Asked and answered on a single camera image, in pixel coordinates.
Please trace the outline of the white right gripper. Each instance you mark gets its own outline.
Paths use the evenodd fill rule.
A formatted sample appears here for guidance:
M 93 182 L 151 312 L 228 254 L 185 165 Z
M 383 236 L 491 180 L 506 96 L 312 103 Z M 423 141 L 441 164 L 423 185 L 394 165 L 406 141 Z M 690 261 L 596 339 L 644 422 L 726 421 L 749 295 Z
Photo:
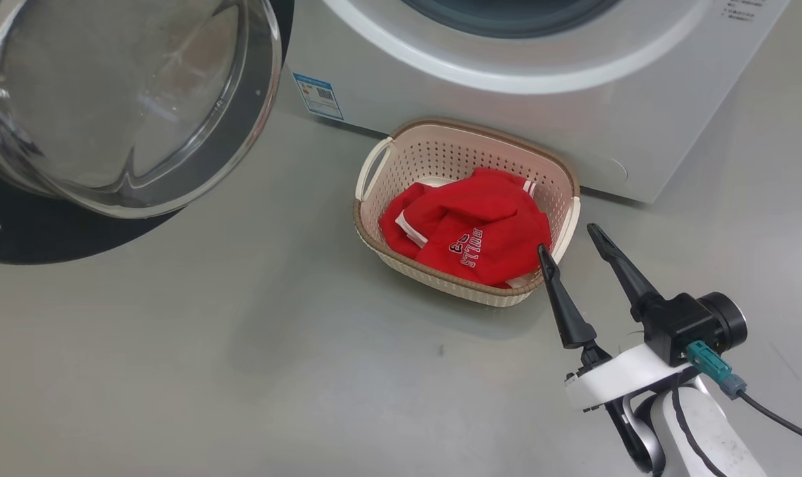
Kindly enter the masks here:
M 630 314 L 643 322 L 646 306 L 663 298 L 645 275 L 616 246 L 597 223 L 587 226 L 589 237 L 601 259 L 608 262 L 630 302 Z M 564 349 L 579 349 L 595 343 L 597 333 L 583 320 L 570 294 L 562 284 L 558 263 L 545 244 L 538 247 L 540 271 L 557 323 Z M 684 372 L 684 381 L 695 389 L 703 389 L 703 381 L 695 377 L 689 363 L 668 366 L 647 344 L 640 344 L 594 368 L 582 366 L 565 380 L 565 393 L 573 409 L 586 410 L 634 394 L 640 390 L 662 386 L 661 382 Z

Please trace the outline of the red and white jersey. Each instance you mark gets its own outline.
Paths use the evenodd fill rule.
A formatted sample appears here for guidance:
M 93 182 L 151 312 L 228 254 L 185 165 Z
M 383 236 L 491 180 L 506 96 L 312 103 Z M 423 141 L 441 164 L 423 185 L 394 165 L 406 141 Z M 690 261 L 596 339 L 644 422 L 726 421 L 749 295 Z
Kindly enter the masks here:
M 391 200 L 379 225 L 392 251 L 428 268 L 518 289 L 534 277 L 539 246 L 552 242 L 534 190 L 528 179 L 477 167 L 469 178 L 440 187 L 415 182 Z

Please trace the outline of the dark round glass washer door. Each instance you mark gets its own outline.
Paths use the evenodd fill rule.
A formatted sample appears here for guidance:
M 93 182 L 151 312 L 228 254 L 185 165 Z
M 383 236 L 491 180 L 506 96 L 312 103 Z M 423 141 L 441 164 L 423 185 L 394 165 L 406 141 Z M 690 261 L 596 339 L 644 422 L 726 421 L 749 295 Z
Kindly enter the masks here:
M 149 233 L 234 172 L 295 0 L 0 0 L 0 264 Z

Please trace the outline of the white front-load washing machine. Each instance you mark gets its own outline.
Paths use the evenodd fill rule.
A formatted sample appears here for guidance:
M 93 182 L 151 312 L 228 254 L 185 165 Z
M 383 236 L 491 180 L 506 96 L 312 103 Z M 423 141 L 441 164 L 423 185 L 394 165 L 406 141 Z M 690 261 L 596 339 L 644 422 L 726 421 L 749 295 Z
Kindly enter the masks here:
M 476 124 L 652 203 L 791 0 L 293 3 L 286 64 L 332 85 L 343 123 Z

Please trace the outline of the cream perforated laundry basket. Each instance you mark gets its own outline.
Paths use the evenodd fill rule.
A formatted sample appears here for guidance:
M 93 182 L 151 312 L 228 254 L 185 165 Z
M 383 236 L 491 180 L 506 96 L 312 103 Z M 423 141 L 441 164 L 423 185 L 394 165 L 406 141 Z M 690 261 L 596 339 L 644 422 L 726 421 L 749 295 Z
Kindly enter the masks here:
M 420 284 L 466 301 L 494 307 L 519 304 L 543 286 L 539 270 L 518 289 L 497 289 L 455 278 L 388 247 L 379 218 L 391 200 L 413 182 L 440 187 L 485 167 L 536 184 L 532 199 L 547 214 L 551 256 L 560 262 L 578 224 L 578 175 L 566 160 L 533 142 L 491 128 L 444 118 L 425 118 L 395 130 L 375 145 L 354 188 L 354 226 L 361 241 L 385 265 Z

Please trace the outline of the blue energy label sticker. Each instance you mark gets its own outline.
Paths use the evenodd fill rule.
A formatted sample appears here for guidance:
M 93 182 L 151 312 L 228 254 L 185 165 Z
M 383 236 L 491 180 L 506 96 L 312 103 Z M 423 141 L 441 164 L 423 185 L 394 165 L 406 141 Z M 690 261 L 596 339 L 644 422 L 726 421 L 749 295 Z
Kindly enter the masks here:
M 345 121 L 330 83 L 321 81 L 321 79 L 308 78 L 308 76 L 294 72 L 292 76 L 309 112 L 319 117 Z

